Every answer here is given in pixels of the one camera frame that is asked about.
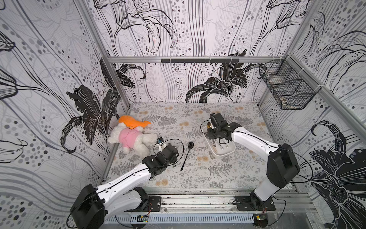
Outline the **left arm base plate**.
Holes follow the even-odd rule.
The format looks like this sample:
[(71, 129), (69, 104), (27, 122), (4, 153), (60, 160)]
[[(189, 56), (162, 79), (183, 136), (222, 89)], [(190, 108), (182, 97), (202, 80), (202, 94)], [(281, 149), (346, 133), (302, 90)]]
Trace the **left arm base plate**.
[(152, 196), (149, 197), (148, 199), (142, 200), (140, 205), (133, 211), (144, 212), (144, 213), (159, 212), (161, 209), (161, 204), (162, 204), (162, 197)]

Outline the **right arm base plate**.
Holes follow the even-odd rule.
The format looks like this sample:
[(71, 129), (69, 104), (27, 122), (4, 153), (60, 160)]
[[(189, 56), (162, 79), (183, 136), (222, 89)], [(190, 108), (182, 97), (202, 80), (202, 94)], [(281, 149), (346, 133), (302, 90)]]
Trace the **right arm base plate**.
[(235, 196), (234, 205), (239, 211), (275, 211), (275, 205), (272, 198), (262, 201), (255, 196)]

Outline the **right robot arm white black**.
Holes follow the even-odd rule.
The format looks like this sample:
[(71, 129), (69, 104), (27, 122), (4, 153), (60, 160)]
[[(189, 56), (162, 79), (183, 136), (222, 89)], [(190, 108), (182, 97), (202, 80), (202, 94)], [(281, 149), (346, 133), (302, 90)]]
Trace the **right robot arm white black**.
[(255, 188), (247, 203), (253, 210), (269, 209), (272, 196), (300, 172), (295, 153), (288, 144), (278, 145), (249, 132), (236, 122), (228, 123), (220, 113), (210, 114), (208, 139), (222, 139), (219, 144), (237, 143), (257, 153), (267, 163), (266, 178)]

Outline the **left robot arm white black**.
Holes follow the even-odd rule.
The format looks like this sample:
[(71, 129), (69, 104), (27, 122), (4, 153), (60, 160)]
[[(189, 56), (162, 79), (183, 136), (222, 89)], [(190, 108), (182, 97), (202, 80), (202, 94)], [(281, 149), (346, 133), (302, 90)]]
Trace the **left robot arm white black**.
[(106, 219), (120, 212), (144, 210), (149, 197), (140, 185), (162, 174), (178, 161), (178, 156), (176, 147), (167, 144), (117, 179), (98, 187), (85, 186), (70, 209), (66, 226), (72, 228), (70, 220), (73, 220), (75, 229), (98, 229)]

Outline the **black long-handled spoon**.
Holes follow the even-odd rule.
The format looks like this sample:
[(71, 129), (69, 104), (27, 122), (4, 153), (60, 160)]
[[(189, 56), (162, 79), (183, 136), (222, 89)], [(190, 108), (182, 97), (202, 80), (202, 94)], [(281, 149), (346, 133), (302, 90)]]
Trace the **black long-handled spoon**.
[(190, 153), (190, 151), (192, 150), (193, 147), (194, 147), (194, 142), (193, 141), (189, 142), (189, 144), (188, 144), (188, 152), (187, 152), (187, 155), (185, 157), (185, 160), (184, 160), (184, 162), (183, 162), (183, 164), (181, 166), (180, 171), (183, 171), (183, 169), (185, 167), (185, 164), (186, 164), (186, 161), (187, 161), (187, 158), (188, 158), (188, 155), (189, 155), (189, 153)]

